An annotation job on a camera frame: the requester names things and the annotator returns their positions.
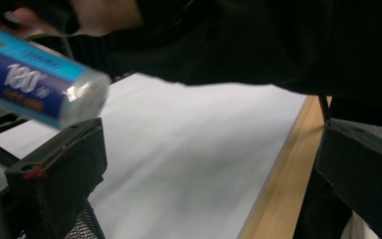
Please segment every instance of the black sleeve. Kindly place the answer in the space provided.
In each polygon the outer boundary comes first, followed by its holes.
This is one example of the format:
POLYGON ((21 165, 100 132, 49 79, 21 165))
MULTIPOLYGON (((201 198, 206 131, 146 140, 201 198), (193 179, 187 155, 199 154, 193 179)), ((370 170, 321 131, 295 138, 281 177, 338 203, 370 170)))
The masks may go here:
POLYGON ((138 4, 146 24, 111 34, 111 71, 186 85, 270 84, 303 77, 324 48, 331 9, 326 0, 138 4))

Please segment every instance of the mesh basket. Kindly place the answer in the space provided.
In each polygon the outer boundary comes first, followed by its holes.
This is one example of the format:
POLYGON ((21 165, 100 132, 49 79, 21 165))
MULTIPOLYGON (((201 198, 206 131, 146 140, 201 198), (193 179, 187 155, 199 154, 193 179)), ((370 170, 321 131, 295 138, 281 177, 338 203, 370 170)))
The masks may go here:
MULTIPOLYGON (((7 188, 8 182, 5 177, 5 163, 0 163, 0 193, 3 193, 4 189, 7 188)), ((21 232, 17 239, 36 239, 27 237, 24 232, 21 232)), ((78 216, 78 221, 76 226, 67 235, 67 239, 101 239, 104 238, 96 217, 94 215, 93 209, 88 204, 87 208, 80 213, 78 216)))

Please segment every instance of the person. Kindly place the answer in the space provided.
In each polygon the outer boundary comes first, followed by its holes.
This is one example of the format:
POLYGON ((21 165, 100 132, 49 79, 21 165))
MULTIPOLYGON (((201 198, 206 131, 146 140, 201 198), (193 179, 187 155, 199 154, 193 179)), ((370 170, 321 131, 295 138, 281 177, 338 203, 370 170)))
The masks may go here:
MULTIPOLYGON (((109 36, 113 72, 188 86, 273 84, 382 108, 382 1, 70 0, 77 35, 109 36)), ((60 34, 19 8, 24 37, 60 34)))

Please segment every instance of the black clothing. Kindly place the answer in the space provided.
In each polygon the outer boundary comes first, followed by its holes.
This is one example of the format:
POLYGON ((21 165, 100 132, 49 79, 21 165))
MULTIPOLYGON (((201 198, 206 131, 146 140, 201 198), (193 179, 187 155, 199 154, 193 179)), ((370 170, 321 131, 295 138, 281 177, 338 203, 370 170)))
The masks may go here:
POLYGON ((382 107, 382 0, 138 0, 110 71, 185 85, 274 84, 382 107))

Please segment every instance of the black plastic holder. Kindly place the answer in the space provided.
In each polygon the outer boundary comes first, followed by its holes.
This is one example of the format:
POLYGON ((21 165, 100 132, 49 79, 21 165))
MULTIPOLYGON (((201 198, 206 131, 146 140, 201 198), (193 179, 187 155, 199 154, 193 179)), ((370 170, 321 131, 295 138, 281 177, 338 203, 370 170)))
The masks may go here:
POLYGON ((382 238, 382 137, 365 128, 329 120, 315 169, 382 238))
POLYGON ((101 119, 65 128, 22 159, 0 147, 0 238, 104 238, 88 197, 106 168, 101 119))

